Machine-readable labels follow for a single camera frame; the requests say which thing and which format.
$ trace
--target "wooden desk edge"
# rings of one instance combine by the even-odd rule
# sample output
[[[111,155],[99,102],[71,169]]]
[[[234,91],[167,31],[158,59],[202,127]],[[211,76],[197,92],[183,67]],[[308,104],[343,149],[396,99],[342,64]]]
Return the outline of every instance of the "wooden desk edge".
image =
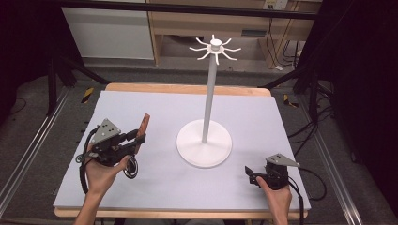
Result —
[[[58,217],[75,218],[79,214],[80,209],[76,208],[57,208],[54,212]],[[272,218],[270,212],[253,212],[253,211],[161,211],[161,210],[126,210],[100,209],[97,211],[97,218],[218,218],[218,219],[267,219]],[[289,219],[298,220],[299,212],[289,212]]]
[[[205,94],[207,92],[207,86],[185,84],[112,82],[106,86],[105,91]],[[271,93],[266,88],[252,88],[241,86],[215,86],[214,94],[232,96],[271,96]]]

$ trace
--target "round white base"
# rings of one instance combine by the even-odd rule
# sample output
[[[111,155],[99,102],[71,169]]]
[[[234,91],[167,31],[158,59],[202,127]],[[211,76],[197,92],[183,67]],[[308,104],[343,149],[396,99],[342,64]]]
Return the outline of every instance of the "round white base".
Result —
[[[228,130],[210,120],[207,142],[202,143],[203,124],[204,120],[195,120],[185,125],[176,137],[176,147],[191,165],[211,168],[228,158],[232,150],[232,139]]]

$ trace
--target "white stand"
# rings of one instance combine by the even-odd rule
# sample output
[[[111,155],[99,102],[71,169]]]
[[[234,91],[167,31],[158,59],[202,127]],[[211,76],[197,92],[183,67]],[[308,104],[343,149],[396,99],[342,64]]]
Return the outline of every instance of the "white stand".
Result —
[[[240,49],[229,50],[223,47],[231,39],[224,44],[215,39],[214,36],[210,44],[205,44],[198,38],[197,40],[199,43],[207,45],[206,48],[198,50],[190,48],[194,51],[207,50],[207,54],[202,58],[198,58],[198,60],[204,59],[211,54],[208,69],[205,119],[195,120],[184,126],[177,135],[176,147],[179,154],[191,165],[199,168],[211,168],[224,162],[232,150],[232,139],[229,132],[222,125],[210,121],[217,65],[219,64],[218,54],[222,53],[228,59],[237,60],[225,54],[224,50],[235,52]]]

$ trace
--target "person's left hand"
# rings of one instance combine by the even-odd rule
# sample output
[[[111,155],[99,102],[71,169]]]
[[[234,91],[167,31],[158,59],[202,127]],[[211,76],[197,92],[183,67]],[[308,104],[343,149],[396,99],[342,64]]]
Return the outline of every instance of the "person's left hand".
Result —
[[[105,195],[106,191],[111,187],[116,175],[126,169],[129,156],[123,157],[119,164],[114,167],[107,167],[99,164],[97,161],[90,160],[85,166],[88,190],[92,194]]]

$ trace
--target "black horizontal bar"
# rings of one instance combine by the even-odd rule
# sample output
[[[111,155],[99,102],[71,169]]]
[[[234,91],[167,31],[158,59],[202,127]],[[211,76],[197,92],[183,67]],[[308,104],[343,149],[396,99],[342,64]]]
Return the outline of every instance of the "black horizontal bar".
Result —
[[[87,1],[87,0],[44,0],[47,3],[58,4],[63,8],[95,8],[95,9],[114,9],[129,11],[157,11],[157,12],[176,12],[176,13],[197,13],[211,15],[245,16],[245,17],[267,17],[315,20],[318,14],[313,12],[296,12],[285,10],[267,10],[240,7],[205,7],[171,4],[151,4],[151,3],[131,3],[131,2],[107,2],[107,1]]]

